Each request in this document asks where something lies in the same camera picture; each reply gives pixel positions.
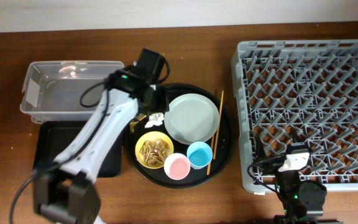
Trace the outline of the white tissue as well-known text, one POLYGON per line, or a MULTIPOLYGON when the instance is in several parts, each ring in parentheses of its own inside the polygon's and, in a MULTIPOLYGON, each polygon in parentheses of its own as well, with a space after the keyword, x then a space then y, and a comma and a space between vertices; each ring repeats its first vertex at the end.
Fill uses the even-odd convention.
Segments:
POLYGON ((163 113, 153 113, 149 115, 149 120, 145 124, 145 128, 151 128, 153 126, 161 126, 164 121, 163 113))

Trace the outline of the brown gold coffee wrapper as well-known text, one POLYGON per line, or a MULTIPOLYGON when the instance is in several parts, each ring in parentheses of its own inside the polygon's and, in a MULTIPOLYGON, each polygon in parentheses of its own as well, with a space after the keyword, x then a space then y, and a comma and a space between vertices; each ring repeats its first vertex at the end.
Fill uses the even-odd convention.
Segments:
POLYGON ((135 131, 135 126, 142 121, 144 118, 146 118, 147 115, 146 114, 139 114, 137 115, 130 123, 129 123, 129 127, 130 127, 130 131, 131 133, 134 133, 135 131))

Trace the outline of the yellow bowl with food scraps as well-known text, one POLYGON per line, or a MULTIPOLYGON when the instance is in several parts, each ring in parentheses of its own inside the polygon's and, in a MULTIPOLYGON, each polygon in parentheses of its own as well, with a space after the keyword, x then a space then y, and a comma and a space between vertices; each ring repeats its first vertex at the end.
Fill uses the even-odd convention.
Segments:
POLYGON ((137 161, 148 169, 164 166, 168 156, 173 154, 172 140, 164 133, 151 131, 142 135, 135 145, 137 161))

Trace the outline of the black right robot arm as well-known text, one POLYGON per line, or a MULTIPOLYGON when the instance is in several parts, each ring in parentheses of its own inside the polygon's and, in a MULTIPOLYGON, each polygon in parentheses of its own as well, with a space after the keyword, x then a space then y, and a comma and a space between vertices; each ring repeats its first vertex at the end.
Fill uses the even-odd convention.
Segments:
POLYGON ((299 171, 308 165, 311 148, 294 134, 293 142, 285 152, 268 158, 262 140, 256 138, 257 158, 255 166, 262 173, 275 176, 273 191, 281 201, 283 215, 276 215, 273 223, 318 223, 323 215, 323 205, 327 189, 313 180, 301 180, 299 171))

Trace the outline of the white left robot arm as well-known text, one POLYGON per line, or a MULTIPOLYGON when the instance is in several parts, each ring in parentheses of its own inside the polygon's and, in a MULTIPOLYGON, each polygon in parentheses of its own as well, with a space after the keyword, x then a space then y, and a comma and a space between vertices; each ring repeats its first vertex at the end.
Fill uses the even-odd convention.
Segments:
POLYGON ((167 110, 160 72, 117 70, 103 81, 100 101, 76 138, 34 174, 34 212, 55 223, 102 223, 94 186, 122 130, 140 110, 167 110))

